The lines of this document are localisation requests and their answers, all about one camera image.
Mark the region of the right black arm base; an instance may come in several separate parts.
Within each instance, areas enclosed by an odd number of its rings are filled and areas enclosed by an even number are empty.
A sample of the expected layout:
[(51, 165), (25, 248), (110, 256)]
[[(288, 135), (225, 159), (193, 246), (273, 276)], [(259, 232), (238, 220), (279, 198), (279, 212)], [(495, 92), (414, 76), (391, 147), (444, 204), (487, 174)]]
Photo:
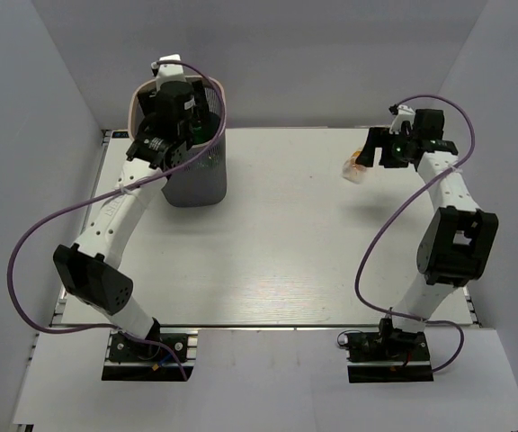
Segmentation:
[(336, 338), (347, 353), (347, 376), (359, 383), (428, 383), (433, 381), (431, 356), (424, 333), (415, 341), (384, 341), (378, 331), (345, 330)]

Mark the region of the green plastic bottle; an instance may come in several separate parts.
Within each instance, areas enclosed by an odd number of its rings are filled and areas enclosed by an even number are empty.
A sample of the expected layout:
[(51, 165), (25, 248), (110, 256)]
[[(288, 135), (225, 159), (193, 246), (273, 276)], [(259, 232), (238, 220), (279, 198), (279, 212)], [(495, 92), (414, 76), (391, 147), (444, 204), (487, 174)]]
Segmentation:
[(202, 144), (209, 141), (214, 134), (212, 121), (195, 122), (192, 126), (192, 134), (195, 144)]

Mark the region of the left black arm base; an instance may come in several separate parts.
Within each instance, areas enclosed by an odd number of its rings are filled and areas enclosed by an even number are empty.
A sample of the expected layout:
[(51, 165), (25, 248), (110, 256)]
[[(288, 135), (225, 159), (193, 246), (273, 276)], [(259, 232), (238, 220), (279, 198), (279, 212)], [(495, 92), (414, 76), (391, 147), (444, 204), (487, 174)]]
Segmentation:
[(195, 366), (198, 330), (162, 328), (160, 342), (168, 349), (140, 344), (120, 332), (112, 332), (101, 379), (104, 382), (185, 382)]

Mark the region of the small bottle yellow cap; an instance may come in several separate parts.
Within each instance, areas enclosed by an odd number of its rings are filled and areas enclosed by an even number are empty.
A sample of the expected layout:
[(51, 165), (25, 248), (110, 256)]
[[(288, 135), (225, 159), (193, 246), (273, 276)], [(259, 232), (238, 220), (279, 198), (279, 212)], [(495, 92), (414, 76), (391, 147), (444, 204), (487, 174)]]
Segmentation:
[(366, 178), (368, 168), (356, 162), (357, 157), (362, 153), (361, 149), (356, 150), (344, 162), (342, 167), (342, 178), (356, 185), (360, 185)]

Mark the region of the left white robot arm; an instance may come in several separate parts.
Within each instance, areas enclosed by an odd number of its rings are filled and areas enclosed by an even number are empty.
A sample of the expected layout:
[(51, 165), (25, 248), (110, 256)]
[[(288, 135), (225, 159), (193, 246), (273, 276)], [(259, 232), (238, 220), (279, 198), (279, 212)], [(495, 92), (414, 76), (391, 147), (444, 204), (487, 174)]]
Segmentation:
[(158, 321), (134, 299), (133, 282), (119, 270), (123, 252), (146, 208), (196, 142), (209, 106), (200, 80), (172, 80), (155, 92), (154, 108), (138, 126), (114, 189), (89, 227), (53, 255), (61, 282), (80, 302), (131, 335), (130, 348), (150, 359), (161, 348)]

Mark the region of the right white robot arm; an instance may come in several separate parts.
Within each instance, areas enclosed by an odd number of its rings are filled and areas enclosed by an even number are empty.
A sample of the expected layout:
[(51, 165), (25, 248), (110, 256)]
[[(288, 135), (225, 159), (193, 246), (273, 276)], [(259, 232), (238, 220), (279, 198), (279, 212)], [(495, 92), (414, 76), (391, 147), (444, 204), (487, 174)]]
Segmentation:
[(370, 129), (356, 162), (372, 167), (375, 151), (385, 168), (413, 167), (428, 187), (433, 218), (416, 253), (417, 275), (394, 310), (380, 321), (378, 350), (396, 359), (415, 344), (425, 323), (457, 289), (484, 273), (498, 218), (472, 198), (459, 171), (459, 151), (443, 137), (441, 110), (399, 104), (389, 127)]

